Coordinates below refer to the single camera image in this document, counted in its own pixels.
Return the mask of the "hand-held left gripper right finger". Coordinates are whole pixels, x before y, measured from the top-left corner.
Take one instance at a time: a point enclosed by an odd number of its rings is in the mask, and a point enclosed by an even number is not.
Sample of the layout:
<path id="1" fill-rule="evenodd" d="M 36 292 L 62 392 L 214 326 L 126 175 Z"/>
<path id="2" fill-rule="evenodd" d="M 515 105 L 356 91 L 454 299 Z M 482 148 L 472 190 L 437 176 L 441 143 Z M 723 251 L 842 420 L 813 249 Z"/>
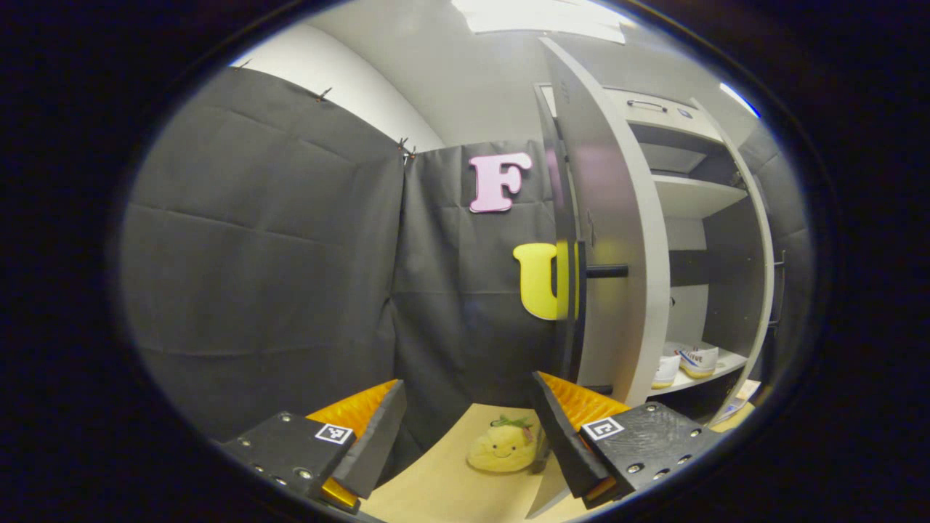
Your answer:
<path id="1" fill-rule="evenodd" d="M 574 498 L 587 509 L 647 489 L 722 437 L 669 406 L 630 408 L 563 378 L 531 374 L 530 401 Z"/>

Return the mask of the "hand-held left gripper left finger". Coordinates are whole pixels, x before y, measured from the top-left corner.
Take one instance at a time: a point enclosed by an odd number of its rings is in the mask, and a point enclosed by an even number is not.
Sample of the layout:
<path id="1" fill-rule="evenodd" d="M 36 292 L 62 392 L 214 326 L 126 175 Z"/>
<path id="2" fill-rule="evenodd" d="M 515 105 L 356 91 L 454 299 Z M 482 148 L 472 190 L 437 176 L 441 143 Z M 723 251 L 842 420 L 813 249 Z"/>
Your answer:
<path id="1" fill-rule="evenodd" d="M 315 413 L 273 414 L 219 447 L 295 496 L 357 514 L 376 489 L 407 406 L 404 381 L 393 378 Z"/>

